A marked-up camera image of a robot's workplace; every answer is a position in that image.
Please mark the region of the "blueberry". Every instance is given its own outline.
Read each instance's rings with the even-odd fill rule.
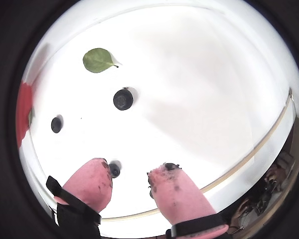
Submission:
[[[115,107],[121,111],[128,110],[134,102],[132,93],[124,88],[116,92],[113,98]]]
[[[117,178],[121,173],[120,168],[114,163],[110,163],[109,167],[112,178]]]
[[[168,170],[168,171],[171,171],[171,170],[174,170],[176,168],[179,168],[179,164],[174,164],[174,163],[165,163],[164,164],[165,168]]]
[[[60,117],[55,117],[51,122],[51,129],[54,133],[59,133],[62,129],[62,120]]]

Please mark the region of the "pink robotic finger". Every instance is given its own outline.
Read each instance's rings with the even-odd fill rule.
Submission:
[[[210,203],[179,165],[166,163],[148,173],[152,196],[162,215],[172,224],[216,214]],[[196,239],[212,239],[224,234],[221,225],[190,235]]]
[[[79,168],[64,184],[63,189],[99,213],[110,202],[112,187],[111,172],[106,160],[94,158]],[[59,197],[54,197],[54,200],[68,205]]]

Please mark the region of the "wooden strip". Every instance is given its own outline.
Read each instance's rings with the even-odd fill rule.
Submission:
[[[228,179],[230,176],[232,176],[235,172],[237,172],[239,169],[241,169],[261,149],[262,146],[264,146],[264,144],[268,141],[268,139],[271,137],[271,135],[274,133],[274,131],[277,129],[278,125],[280,124],[281,120],[283,119],[283,117],[286,113],[286,110],[289,106],[289,102],[290,102],[291,98],[292,98],[292,91],[291,91],[291,89],[289,89],[289,94],[288,94],[288,98],[286,100],[286,105],[284,106],[278,119],[276,120],[274,125],[270,128],[268,133],[264,136],[264,138],[254,147],[254,149],[246,157],[244,157],[238,164],[236,164],[227,173],[225,173],[220,178],[216,179],[212,183],[210,183],[207,186],[200,189],[202,193],[205,193],[205,192],[211,190],[212,188],[216,187],[217,185],[219,185],[220,183],[222,183],[223,181]],[[123,217],[102,218],[102,222],[118,222],[118,221],[132,220],[132,219],[147,217],[147,216],[154,215],[157,213],[159,213],[158,208],[149,210],[146,212],[142,212],[142,213],[123,216]]]

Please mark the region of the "green leaf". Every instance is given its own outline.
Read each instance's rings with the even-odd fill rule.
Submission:
[[[100,73],[111,66],[116,66],[112,61],[111,54],[103,48],[95,48],[85,53],[83,64],[88,71],[93,73]]]

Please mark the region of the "white surface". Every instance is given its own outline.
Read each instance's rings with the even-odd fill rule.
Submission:
[[[173,6],[129,12],[144,2],[85,0],[48,31],[24,75],[25,81],[39,83],[31,134],[45,175],[33,170],[43,186],[48,175],[65,183],[93,157],[118,159],[122,173],[114,180],[113,199],[102,217],[150,210],[155,204],[147,189],[147,171],[172,161],[203,187],[240,161],[267,133],[284,106],[289,85],[298,86],[294,91],[298,112],[299,72],[272,27],[263,25],[262,18],[255,22],[258,13],[240,1],[182,2],[212,10]],[[103,21],[109,16],[116,17]],[[81,32],[97,22],[102,23]],[[95,47],[110,50],[120,68],[100,74],[86,71],[82,57]],[[135,88],[138,99],[131,109],[120,112],[112,99],[125,86]],[[63,115],[64,128],[54,134],[50,124],[58,114]],[[287,125],[292,124],[294,115],[286,117]],[[206,193],[218,211],[263,175],[287,131],[288,127],[279,131],[280,137],[262,149],[257,169],[251,160]],[[128,135],[128,142],[120,140],[122,134]],[[28,147],[24,139],[21,150]],[[24,154],[25,161],[33,164],[30,154]],[[102,223],[100,230],[122,238],[163,234],[168,223],[160,214],[153,217],[156,220]]]

